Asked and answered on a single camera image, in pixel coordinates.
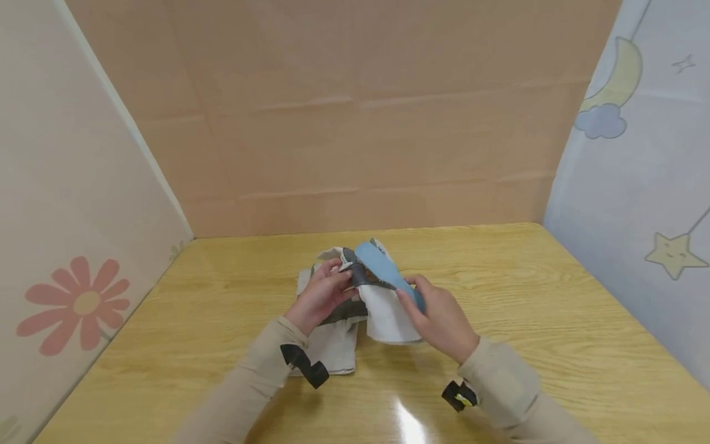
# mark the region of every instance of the pink flower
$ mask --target pink flower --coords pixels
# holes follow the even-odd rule
[[[114,299],[129,287],[128,280],[121,279],[109,287],[119,274],[119,263],[115,260],[109,259],[101,265],[93,283],[87,258],[75,257],[70,268],[71,273],[66,269],[52,273],[52,280],[61,288],[38,283],[25,293],[25,299],[32,303],[58,306],[30,316],[17,326],[17,335],[24,337],[59,323],[40,346],[40,353],[45,356],[59,354],[80,322],[82,349],[93,350],[105,335],[99,326],[99,319],[110,328],[117,329],[124,322],[119,310],[129,307],[128,299]]]

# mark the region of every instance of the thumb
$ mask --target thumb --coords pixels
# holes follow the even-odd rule
[[[402,304],[402,308],[405,313],[407,313],[407,316],[409,316],[412,320],[412,324],[415,327],[419,328],[428,321],[427,317],[419,311],[419,308],[417,307],[417,304],[414,303],[412,296],[409,296],[406,291],[400,289],[395,290],[395,293],[397,293],[397,299],[399,299],[400,304]]]

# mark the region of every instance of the light blue plastic piece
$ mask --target light blue plastic piece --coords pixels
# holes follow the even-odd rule
[[[369,242],[363,242],[355,249],[355,256],[377,276],[377,279],[406,291],[417,304],[419,311],[422,313],[426,311],[422,294],[412,288],[412,286],[404,280],[395,263],[385,256],[377,247]]]

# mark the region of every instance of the hand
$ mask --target hand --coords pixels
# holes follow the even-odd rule
[[[441,353],[463,364],[479,346],[481,338],[474,332],[464,311],[450,291],[433,286],[424,276],[408,276],[416,285],[427,307],[426,314],[406,292],[397,290],[397,297],[412,320],[412,325],[425,341]]]
[[[351,287],[352,271],[338,272],[342,263],[340,259],[323,262],[284,315],[304,335],[310,336],[338,305],[358,294],[355,288],[347,289]]]

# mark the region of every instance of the wooden table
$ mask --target wooden table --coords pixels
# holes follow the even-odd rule
[[[286,310],[298,270],[322,249],[370,236],[403,272],[449,288],[481,334],[512,344],[601,442],[709,442],[710,395],[536,224],[197,240],[36,442],[168,442]],[[441,399],[453,362],[426,344],[387,346],[364,333],[355,374],[317,391],[290,379],[249,442],[497,442],[479,410],[457,414]]]

